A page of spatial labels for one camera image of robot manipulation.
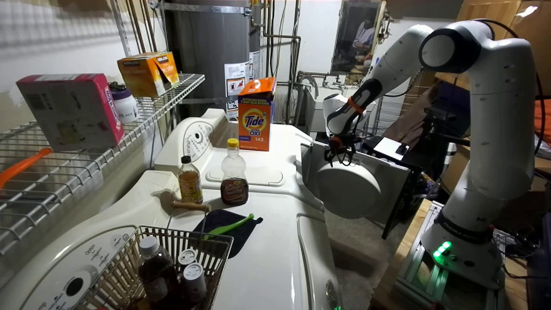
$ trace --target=washing machine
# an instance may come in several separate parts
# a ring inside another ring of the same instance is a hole
[[[224,209],[221,162],[233,124],[222,111],[183,121],[155,169],[110,209],[72,228],[26,264],[2,290],[0,309],[74,309],[136,226],[193,231],[205,214],[174,214],[164,198],[179,188],[176,173],[184,154],[202,173],[205,204],[264,219],[226,262],[212,309],[339,309],[324,205],[301,180],[303,145],[312,140],[291,126],[274,124],[270,133],[270,152],[241,152],[248,164],[248,202]]]

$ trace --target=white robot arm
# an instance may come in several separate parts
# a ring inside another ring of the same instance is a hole
[[[327,114],[331,140],[341,142],[370,102],[422,68],[465,73],[470,80],[470,166],[422,245],[432,255],[443,243],[453,245],[437,264],[496,288],[501,255],[493,245],[491,224],[532,181],[536,69],[530,45],[520,38],[494,42],[491,28],[479,21],[436,31],[415,26],[389,49],[346,105]],[[331,145],[331,152],[341,150],[343,143]]]

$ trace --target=metal shelf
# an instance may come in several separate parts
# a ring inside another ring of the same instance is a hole
[[[0,190],[0,257],[21,243],[47,217],[71,198],[81,198],[117,157],[165,118],[183,99],[205,81],[202,74],[183,74],[181,83],[143,107],[143,121],[126,128],[122,142],[107,152],[50,154]],[[48,147],[36,123],[0,133],[0,171]]]

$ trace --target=water heater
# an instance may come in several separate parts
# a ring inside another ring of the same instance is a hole
[[[207,78],[195,97],[224,107],[231,83],[243,76],[238,71],[250,71],[250,2],[171,0],[164,19],[177,68]]]

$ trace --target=orange handle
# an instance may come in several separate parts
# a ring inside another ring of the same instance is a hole
[[[41,161],[45,155],[52,154],[52,149],[41,149],[38,154],[35,154],[33,157],[28,157],[14,166],[10,166],[9,169],[0,173],[0,190],[4,190],[4,186],[14,180],[17,174],[24,173],[28,167],[35,166],[38,161]]]

